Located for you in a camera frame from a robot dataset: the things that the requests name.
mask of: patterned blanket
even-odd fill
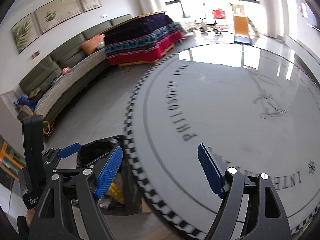
[[[105,53],[110,65],[152,62],[180,40],[179,26],[165,13],[134,19],[105,33]]]

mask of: tiled floor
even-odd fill
[[[233,43],[233,35],[196,32],[168,54],[198,45],[220,42]],[[277,40],[262,36],[255,46],[290,58],[291,50]],[[115,73],[96,80],[93,85],[72,100],[59,115],[47,147],[66,147],[76,142],[83,145],[97,139],[122,134],[125,108],[130,93],[151,67],[152,64],[134,65],[124,67],[122,70],[115,67],[112,71],[116,71]],[[61,161],[58,168],[74,168],[75,166],[76,156],[74,155]],[[75,209],[75,217],[80,236],[88,239],[78,209]],[[162,226],[154,214],[138,214],[128,217],[105,215],[105,219],[117,240],[176,238]]]

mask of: ride-on toy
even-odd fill
[[[215,34],[222,33],[222,28],[217,27],[217,21],[215,21],[214,24],[207,24],[203,21],[205,18],[200,18],[200,19],[202,20],[200,24],[200,31],[202,33],[207,32],[209,29],[213,29],[213,32]]]

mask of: sofa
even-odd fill
[[[41,98],[35,110],[35,114],[41,114],[44,116],[44,121],[48,124],[48,132],[50,131],[50,125],[53,124],[58,114],[70,102],[70,100],[84,87],[86,87],[90,81],[99,75],[99,73],[108,67],[108,62],[105,60],[106,58],[103,49],[88,56],[82,49],[81,45],[96,35],[103,34],[107,29],[131,18],[132,16],[130,14],[124,15],[105,21],[79,33],[42,59],[21,80],[19,87],[24,94],[28,95],[35,89],[40,88],[41,91],[46,92],[43,98],[48,95],[55,98],[54,101],[51,100],[50,104],[47,104],[47,106],[43,106],[43,104],[46,103],[43,98]],[[65,78],[64,82],[67,82],[68,86],[64,86],[63,89],[55,88],[56,85],[51,87],[52,82],[60,76],[61,71],[66,67],[71,68],[71,71],[66,76],[63,76],[62,79]],[[18,112],[18,119],[22,120],[24,117],[33,114],[34,113],[31,111],[26,111],[21,108]]]

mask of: white tabletop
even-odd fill
[[[243,174],[267,173],[292,233],[320,202],[320,91],[271,52],[211,44],[175,54],[138,83],[124,127],[133,174],[156,214],[203,239],[221,200],[197,158],[200,143]],[[240,236],[248,202],[234,231]]]

